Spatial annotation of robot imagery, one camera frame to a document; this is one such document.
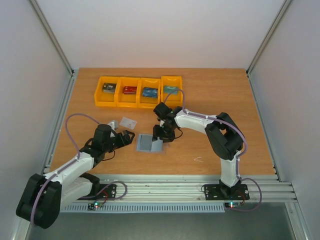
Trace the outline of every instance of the wooden tabletop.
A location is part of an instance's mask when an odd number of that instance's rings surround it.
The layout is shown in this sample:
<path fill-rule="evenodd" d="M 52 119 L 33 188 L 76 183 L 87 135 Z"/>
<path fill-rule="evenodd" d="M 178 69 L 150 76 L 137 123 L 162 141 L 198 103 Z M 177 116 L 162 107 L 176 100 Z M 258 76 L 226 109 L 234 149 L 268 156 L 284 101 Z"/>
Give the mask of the wooden tabletop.
<path fill-rule="evenodd" d="M 66 116 L 85 113 L 107 124 L 123 117 L 137 121 L 132 144 L 119 148 L 112 160 L 101 162 L 92 174 L 221 174 L 220 159 L 203 133 L 183 128 L 183 136 L 168 143 L 164 153 L 137 152 L 138 134 L 152 134 L 157 117 L 152 109 L 96 107 L 94 93 L 100 76 L 150 77 L 182 76 L 185 107 L 208 115 L 228 113 L 248 142 L 248 152 L 240 159 L 242 175 L 274 174 L 272 161 L 244 69 L 212 68 L 81 68 Z M 68 128 L 81 148 L 93 137 L 97 125 L 83 116 L 69 120 Z M 126 128 L 119 126 L 117 131 Z M 64 127 L 58 140 L 51 170 L 72 159 L 76 150 Z"/>

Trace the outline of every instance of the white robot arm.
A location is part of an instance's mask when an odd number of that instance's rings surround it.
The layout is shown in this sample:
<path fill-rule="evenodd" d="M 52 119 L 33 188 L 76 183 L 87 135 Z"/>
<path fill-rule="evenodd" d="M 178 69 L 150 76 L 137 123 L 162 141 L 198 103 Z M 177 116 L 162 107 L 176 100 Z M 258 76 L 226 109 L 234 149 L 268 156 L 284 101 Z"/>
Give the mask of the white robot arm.
<path fill-rule="evenodd" d="M 100 190 L 99 178 L 86 172 L 103 161 L 106 153 L 131 144 L 135 137 L 133 132 L 127 130 L 123 134 L 116 133 L 117 127 L 115 120 L 99 124 L 93 138 L 74 158 L 45 175 L 31 176 L 16 215 L 28 221 L 33 219 L 35 225 L 46 229 L 54 223 L 60 209 L 83 196 L 95 196 Z"/>
<path fill-rule="evenodd" d="M 153 110 L 160 120 L 159 125 L 153 127 L 153 139 L 172 142 L 175 129 L 188 128 L 206 134 L 213 151 L 220 157 L 222 194 L 226 199 L 234 193 L 241 183 L 237 173 L 237 160 L 243 147 L 242 138 L 228 125 L 238 129 L 230 116 L 224 112 L 219 115 L 204 115 L 191 112 L 182 107 L 172 110 L 163 102 Z"/>

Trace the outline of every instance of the white panel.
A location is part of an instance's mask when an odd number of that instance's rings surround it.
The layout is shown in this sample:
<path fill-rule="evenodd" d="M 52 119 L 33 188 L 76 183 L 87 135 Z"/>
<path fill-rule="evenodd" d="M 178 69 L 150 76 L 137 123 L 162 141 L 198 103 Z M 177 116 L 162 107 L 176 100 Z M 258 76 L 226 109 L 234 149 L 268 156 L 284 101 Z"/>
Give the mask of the white panel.
<path fill-rule="evenodd" d="M 28 178 L 39 173 L 67 70 L 27 0 L 0 1 L 0 235 L 10 239 Z"/>
<path fill-rule="evenodd" d="M 73 68 L 248 68 L 283 0 L 38 0 Z"/>
<path fill-rule="evenodd" d="M 271 148 L 313 239 L 320 208 L 320 1 L 295 0 L 252 73 Z"/>

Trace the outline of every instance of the blue object in bin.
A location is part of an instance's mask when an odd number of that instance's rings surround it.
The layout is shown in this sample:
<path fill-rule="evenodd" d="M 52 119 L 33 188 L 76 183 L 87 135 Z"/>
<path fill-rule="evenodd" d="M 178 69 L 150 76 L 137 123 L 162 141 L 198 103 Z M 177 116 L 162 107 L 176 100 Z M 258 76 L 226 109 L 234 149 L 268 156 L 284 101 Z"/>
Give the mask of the blue object in bin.
<path fill-rule="evenodd" d="M 173 95 L 177 95 L 178 91 L 173 91 L 173 90 L 177 90 L 177 89 L 179 89 L 177 86 L 164 86 L 163 87 L 163 92 L 165 94 L 172 93 Z"/>
<path fill-rule="evenodd" d="M 152 87 L 144 87 L 142 91 L 142 96 L 156 99 L 158 97 L 158 89 Z"/>

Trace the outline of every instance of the small plastic tray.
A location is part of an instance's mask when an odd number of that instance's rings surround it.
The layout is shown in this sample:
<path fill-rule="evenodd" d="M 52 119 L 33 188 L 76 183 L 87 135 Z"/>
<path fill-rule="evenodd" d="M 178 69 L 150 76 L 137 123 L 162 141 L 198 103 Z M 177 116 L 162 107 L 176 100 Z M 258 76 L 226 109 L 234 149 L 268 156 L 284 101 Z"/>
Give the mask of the small plastic tray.
<path fill-rule="evenodd" d="M 164 86 L 178 87 L 182 90 L 182 77 L 181 76 L 162 76 L 161 77 L 161 102 L 168 96 L 164 93 Z M 177 94 L 171 94 L 165 104 L 168 107 L 182 106 L 183 95 L 180 91 Z"/>
<path fill-rule="evenodd" d="M 138 95 L 138 108 L 154 109 L 161 100 L 161 79 L 160 78 L 141 78 L 140 93 Z M 144 88 L 158 89 L 158 97 L 142 96 Z"/>
<path fill-rule="evenodd" d="M 136 94 L 124 94 L 123 89 L 125 86 L 137 87 Z M 120 82 L 115 90 L 117 95 L 116 106 L 120 108 L 137 108 L 140 91 L 141 81 L 139 77 L 120 77 Z"/>
<path fill-rule="evenodd" d="M 103 92 L 104 83 L 116 84 L 115 93 Z M 118 101 L 117 89 L 119 88 L 120 77 L 101 76 L 94 93 L 94 103 L 97 107 L 116 107 Z"/>

